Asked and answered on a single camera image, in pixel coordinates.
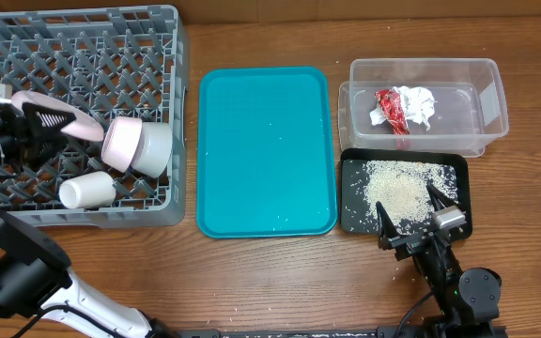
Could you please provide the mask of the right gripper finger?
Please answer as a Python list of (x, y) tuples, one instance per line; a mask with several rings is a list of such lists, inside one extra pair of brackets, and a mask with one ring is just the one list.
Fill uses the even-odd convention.
[(443, 192), (438, 190), (434, 185), (426, 185), (429, 194), (430, 203), (434, 208), (434, 214), (443, 214), (450, 211), (459, 211), (458, 204)]
[(381, 202), (376, 203), (378, 214), (378, 246), (382, 250), (401, 250), (401, 237)]

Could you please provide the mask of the rice pile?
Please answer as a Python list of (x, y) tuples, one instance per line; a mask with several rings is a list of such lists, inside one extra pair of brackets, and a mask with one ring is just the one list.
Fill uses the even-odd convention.
[(429, 225), (434, 211), (430, 203), (427, 184), (456, 200), (454, 174), (450, 166), (421, 164), (406, 161), (364, 161), (363, 200), (375, 209), (362, 212), (378, 220), (376, 203), (381, 202), (396, 230), (401, 235), (411, 235)]

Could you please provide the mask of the large white plate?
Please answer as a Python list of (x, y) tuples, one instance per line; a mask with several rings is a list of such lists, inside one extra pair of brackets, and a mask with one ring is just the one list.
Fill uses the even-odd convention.
[(18, 91), (11, 97), (11, 104), (26, 113), (23, 108), (24, 103), (32, 103), (37, 106), (42, 106), (56, 111), (72, 113), (75, 120), (61, 129), (61, 132), (78, 139), (91, 142), (99, 142), (103, 140), (103, 128), (94, 118), (80, 111), (79, 109), (63, 102), (62, 100), (40, 94), (33, 91)]

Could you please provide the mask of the small pink plate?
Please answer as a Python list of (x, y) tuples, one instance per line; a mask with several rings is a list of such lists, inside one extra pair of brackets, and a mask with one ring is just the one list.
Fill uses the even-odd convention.
[(101, 149), (104, 163), (125, 172), (139, 144), (143, 121), (135, 117), (119, 116), (110, 124)]

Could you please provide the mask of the white paper cup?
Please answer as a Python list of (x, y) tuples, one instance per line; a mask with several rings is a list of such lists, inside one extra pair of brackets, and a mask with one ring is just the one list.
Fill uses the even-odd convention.
[(65, 180), (58, 192), (66, 208), (92, 208), (111, 205), (116, 198), (114, 181), (110, 175), (99, 171)]

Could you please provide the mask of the white tissue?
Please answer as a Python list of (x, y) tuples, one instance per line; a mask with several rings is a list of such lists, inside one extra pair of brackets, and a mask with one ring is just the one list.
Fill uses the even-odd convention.
[[(407, 123), (413, 122), (418, 125), (424, 125), (425, 129), (429, 131), (431, 129), (429, 118), (435, 114), (435, 103), (437, 102), (432, 92), (421, 86), (393, 86), (389, 89), (396, 91), (400, 95), (402, 109)], [(369, 116), (373, 126), (387, 122), (383, 112), (379, 108), (378, 101), (376, 108), (369, 113)]]

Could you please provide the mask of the red snack wrapper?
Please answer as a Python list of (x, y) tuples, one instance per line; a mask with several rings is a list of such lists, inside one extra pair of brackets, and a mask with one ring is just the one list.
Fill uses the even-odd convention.
[(400, 95), (392, 89), (382, 89), (376, 94), (380, 110), (392, 126), (394, 134), (408, 135), (408, 123), (402, 109)]

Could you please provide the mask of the grey-green bowl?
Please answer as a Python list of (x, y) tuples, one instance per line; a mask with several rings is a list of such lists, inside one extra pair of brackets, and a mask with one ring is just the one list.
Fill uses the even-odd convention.
[(148, 177), (159, 177), (170, 159), (172, 128), (162, 122), (144, 122), (131, 168)]

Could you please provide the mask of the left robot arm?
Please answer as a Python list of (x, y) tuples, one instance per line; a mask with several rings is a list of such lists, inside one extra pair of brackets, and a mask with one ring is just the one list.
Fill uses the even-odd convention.
[[(6, 156), (20, 161), (52, 156), (67, 142), (64, 129), (82, 117), (83, 112), (65, 103), (0, 103), (0, 161)], [(0, 249), (0, 317), (28, 318), (20, 335), (48, 319), (89, 337), (177, 336), (158, 319), (84, 282), (51, 237), (2, 210)]]

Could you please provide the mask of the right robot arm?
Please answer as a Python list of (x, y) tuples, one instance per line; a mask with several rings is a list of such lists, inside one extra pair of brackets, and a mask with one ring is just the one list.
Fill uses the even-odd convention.
[[(453, 232), (467, 224), (469, 217), (453, 199), (435, 186), (426, 186), (434, 208), (429, 226), (422, 232), (401, 235), (382, 203), (379, 216), (379, 243), (382, 250), (394, 250), (398, 261), (411, 258), (425, 278), (429, 292), (418, 300), (391, 329), (393, 337), (504, 337), (506, 328), (492, 321), (500, 316), (502, 278), (492, 269), (462, 269), (452, 250)], [(441, 313), (408, 324), (423, 303), (433, 298)]]

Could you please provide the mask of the black tray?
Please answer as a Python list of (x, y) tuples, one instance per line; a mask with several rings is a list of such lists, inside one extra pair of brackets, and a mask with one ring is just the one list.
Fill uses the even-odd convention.
[(469, 168), (466, 160), (457, 154), (430, 153), (398, 150), (378, 150), (349, 148), (340, 158), (341, 166), (341, 192), (340, 192), (340, 224), (349, 233), (377, 234), (378, 221), (371, 216), (365, 216), (375, 204), (363, 200), (363, 184), (369, 179), (363, 177), (364, 161), (406, 161), (421, 164), (438, 164), (451, 167), (454, 174), (452, 182), (456, 193), (459, 208), (466, 212), (467, 224), (461, 230), (455, 230), (453, 240), (468, 238), (472, 233), (471, 220), (471, 193), (469, 183)]

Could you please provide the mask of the grey plastic dish rack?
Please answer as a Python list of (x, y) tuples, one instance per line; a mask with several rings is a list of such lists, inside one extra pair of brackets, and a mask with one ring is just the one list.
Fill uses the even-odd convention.
[(169, 5), (0, 13), (0, 84), (70, 104), (108, 128), (120, 116), (166, 123), (172, 143), (162, 174), (113, 171), (108, 207), (65, 208), (68, 179), (108, 172), (100, 143), (76, 138), (38, 169), (0, 167), (0, 208), (35, 226), (165, 226), (185, 214), (185, 97), (189, 40)]

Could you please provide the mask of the clear plastic bin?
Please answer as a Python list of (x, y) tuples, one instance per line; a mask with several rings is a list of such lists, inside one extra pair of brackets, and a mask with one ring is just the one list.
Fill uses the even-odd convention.
[[(408, 135), (395, 135), (376, 93), (401, 87), (427, 89), (434, 114), (408, 122)], [(343, 149), (372, 148), (456, 153), (479, 157), (492, 141), (509, 132), (506, 98), (495, 61), (489, 58), (368, 58), (350, 65), (338, 96), (338, 129)]]

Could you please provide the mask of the teal serving tray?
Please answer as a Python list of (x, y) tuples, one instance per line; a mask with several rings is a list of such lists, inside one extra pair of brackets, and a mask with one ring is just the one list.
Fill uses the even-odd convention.
[(196, 222), (210, 238), (330, 232), (337, 183), (323, 72), (299, 66), (205, 75), (196, 183)]

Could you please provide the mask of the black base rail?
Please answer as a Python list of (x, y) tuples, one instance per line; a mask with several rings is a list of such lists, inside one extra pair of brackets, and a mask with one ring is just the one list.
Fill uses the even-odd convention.
[[(372, 330), (249, 330), (224, 331), (208, 330), (178, 330), (181, 338), (393, 338), (396, 326), (379, 326)], [(399, 338), (428, 338), (434, 337), (423, 331), (419, 326), (405, 326), (398, 333)], [(506, 338), (508, 334), (504, 327), (495, 328), (491, 337)]]

